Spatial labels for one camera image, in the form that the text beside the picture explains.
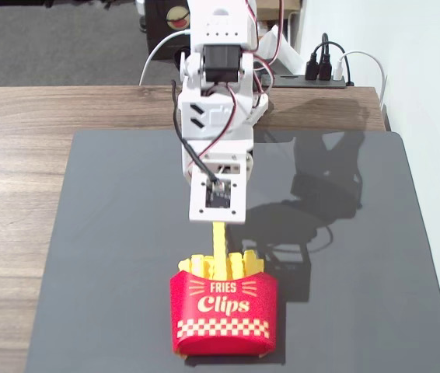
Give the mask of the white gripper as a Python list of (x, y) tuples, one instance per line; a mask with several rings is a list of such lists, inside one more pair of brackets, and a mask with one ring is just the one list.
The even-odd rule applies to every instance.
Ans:
[(253, 140), (189, 140), (200, 160), (215, 174), (217, 182), (248, 181), (253, 171)]

